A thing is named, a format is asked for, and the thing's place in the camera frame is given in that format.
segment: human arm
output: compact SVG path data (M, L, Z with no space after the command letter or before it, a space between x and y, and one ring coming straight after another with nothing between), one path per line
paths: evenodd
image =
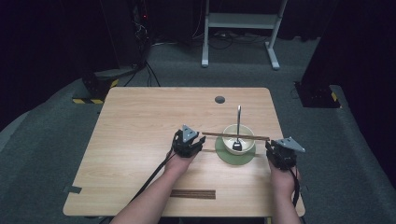
M138 197L127 204L111 221L112 224L134 223L152 224L158 223L166 206L172 188L178 179L189 168L195 156L181 158L174 156L165 164L163 174L149 185Z
M289 171L277 169L268 161L271 169L271 185L274 193L274 223L275 224L294 224L301 223L297 211L291 201L291 195L294 192L294 179ZM291 170L297 173L297 169L292 167Z

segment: chopsticks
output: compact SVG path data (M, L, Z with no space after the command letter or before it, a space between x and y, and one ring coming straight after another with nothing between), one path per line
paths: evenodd
M214 189L172 189L171 197L216 199L216 191Z
M245 139L252 139L252 140L262 140L262 141L269 141L270 138L266 136L252 136L252 135L243 135L243 134L231 134L231 133L202 133L203 135L212 135L218 137L238 137L238 138L245 138Z

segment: yellow black hazard tape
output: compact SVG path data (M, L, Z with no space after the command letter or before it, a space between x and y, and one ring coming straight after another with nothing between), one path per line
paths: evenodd
M118 79L114 80L114 81L111 83L110 89L113 88L113 87L116 87L117 84L119 84L119 80L118 80Z
M332 91L332 99L335 101L335 102L337 102L337 96L335 95L335 93Z
M104 103L104 100L101 99L88 99L88 98L73 98L73 102L78 105L84 105L84 104L96 104L96 105L101 105Z
M119 84L118 79L114 80L111 83L110 89L113 87L116 87L117 84ZM79 105L87 105L87 104L102 105L104 102L105 102L105 100L96 99L96 98L73 98L73 103L79 104Z

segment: gray carpet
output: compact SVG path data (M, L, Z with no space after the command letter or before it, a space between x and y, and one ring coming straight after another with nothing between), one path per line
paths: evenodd
M298 155L306 223L396 223L395 190L362 137L341 88L332 86L343 106L339 109L304 108L298 99L293 81L301 80L317 43L277 40L279 71L271 69L262 43L210 49L207 68L201 67L201 48L154 46L148 63L164 87L271 91L283 134L307 150ZM144 69L128 86L147 86L148 77ZM119 86L129 78L121 78ZM74 180L102 108L72 103L80 84L76 80L30 111L0 151L0 223L98 223L97 218L63 214L64 187ZM151 84L156 86L154 78Z

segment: white bowl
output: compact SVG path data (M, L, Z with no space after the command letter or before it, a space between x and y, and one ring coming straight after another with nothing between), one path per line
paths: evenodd
M225 128L223 133L236 134L236 129L237 129L237 125L232 124L227 128ZM251 131L247 126L242 124L239 125L239 134L251 135L251 136L254 135L253 131ZM255 144L255 141L252 139L239 138L239 142L242 145L242 151L238 151L233 149L233 143L236 141L236 137L222 137L222 140L225 145L225 148L234 155L243 155L247 153L249 150L251 150L254 147Z

